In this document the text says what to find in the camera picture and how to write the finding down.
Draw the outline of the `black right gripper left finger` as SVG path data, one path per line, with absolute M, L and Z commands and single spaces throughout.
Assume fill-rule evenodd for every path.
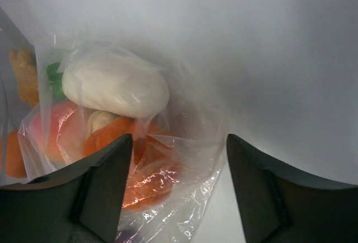
M 1 187 L 1 242 L 114 242 L 132 136 L 27 184 Z

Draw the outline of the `clear zip top bag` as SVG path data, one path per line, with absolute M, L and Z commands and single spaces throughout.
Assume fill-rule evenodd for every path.
M 223 165 L 220 98 L 103 39 L 47 38 L 35 60 L 18 140 L 30 180 L 83 177 L 70 242 L 190 242 Z

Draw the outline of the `clear grey plastic container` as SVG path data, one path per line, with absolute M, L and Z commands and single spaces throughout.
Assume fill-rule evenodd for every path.
M 29 104 L 19 98 L 17 80 L 9 60 L 11 49 L 28 49 L 35 58 L 34 46 L 25 38 L 4 10 L 1 10 L 1 138 L 7 139 L 7 134 L 18 130 L 23 162 L 26 166 L 31 163 L 29 153 L 34 151 L 26 132 L 22 130 L 22 120 L 31 112 Z M 6 142 L 2 150 L 1 186 L 26 183 L 26 178 L 15 178 L 5 174 Z

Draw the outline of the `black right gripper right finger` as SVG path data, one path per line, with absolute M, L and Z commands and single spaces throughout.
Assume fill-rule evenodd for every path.
M 357 242 L 357 185 L 297 169 L 235 134 L 227 157 L 246 242 Z

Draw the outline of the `yellow-orange fake pretzel cluster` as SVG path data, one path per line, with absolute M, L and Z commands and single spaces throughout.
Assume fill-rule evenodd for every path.
M 9 60 L 17 80 L 19 98 L 33 109 L 39 103 L 35 58 L 28 49 L 11 49 Z

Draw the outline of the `orange fake orange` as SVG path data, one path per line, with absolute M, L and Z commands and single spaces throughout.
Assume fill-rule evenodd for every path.
M 15 178 L 26 178 L 27 173 L 17 133 L 18 130 L 15 129 L 7 134 L 7 139 L 1 138 L 1 167 L 3 144 L 6 142 L 5 174 Z

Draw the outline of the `purple fake fruit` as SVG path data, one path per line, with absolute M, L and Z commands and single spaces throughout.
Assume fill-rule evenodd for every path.
M 132 237 L 135 235 L 134 230 L 121 230 L 119 231 L 115 243 L 131 242 Z

